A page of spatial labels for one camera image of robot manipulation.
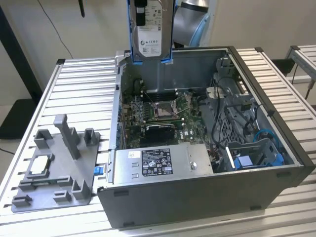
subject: metal workbench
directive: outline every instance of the metal workbench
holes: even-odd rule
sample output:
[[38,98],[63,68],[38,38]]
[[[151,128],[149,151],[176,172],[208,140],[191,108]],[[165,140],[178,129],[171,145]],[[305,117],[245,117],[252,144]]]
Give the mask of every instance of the metal workbench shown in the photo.
[[[238,51],[305,151],[316,163],[316,113],[263,52]],[[316,172],[284,190],[266,210],[132,230],[112,229],[100,201],[87,206],[13,214],[12,197],[34,152],[39,128],[58,133],[55,114],[67,113],[78,132],[101,133],[98,164],[108,161],[115,59],[66,60],[56,66],[8,172],[0,186],[0,235],[13,236],[315,236]],[[93,192],[105,177],[94,179]]]
[[316,45],[291,46],[286,58],[292,58],[313,80],[316,80]]

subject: blue latch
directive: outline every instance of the blue latch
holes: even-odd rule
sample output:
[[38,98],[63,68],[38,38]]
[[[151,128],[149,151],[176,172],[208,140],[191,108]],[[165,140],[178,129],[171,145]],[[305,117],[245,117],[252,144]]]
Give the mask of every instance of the blue latch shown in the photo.
[[97,175],[103,175],[103,166],[96,166],[96,167],[94,167],[94,171],[93,171],[93,174],[95,175],[95,176],[97,176]]

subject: blue cable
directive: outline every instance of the blue cable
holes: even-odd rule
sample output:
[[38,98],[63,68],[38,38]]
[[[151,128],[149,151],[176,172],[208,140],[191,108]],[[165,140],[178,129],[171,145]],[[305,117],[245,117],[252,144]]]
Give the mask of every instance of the blue cable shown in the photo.
[[274,133],[273,133],[272,131],[270,131],[270,130],[268,130],[268,129],[262,129],[262,130],[260,130],[259,132],[257,132],[256,135],[253,137],[252,142],[255,142],[255,141],[257,140],[258,135],[259,135],[260,133],[262,133],[262,132],[266,132],[266,133],[270,134],[271,136],[273,136],[273,138],[275,139],[276,144],[277,144],[277,149],[280,148],[278,138],[274,135]]

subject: power supply label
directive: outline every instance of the power supply label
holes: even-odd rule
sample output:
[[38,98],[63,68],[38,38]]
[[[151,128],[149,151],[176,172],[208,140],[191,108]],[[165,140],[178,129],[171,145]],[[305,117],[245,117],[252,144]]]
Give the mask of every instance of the power supply label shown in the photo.
[[142,151],[142,171],[144,176],[172,174],[170,149]]

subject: motherboard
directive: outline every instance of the motherboard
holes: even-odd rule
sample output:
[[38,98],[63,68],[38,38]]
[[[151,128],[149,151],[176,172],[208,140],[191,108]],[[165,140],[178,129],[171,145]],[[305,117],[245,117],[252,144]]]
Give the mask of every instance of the motherboard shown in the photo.
[[173,100],[165,101],[154,101],[148,94],[134,96],[123,104],[123,113],[127,149],[184,142],[210,144],[193,92],[177,92]]

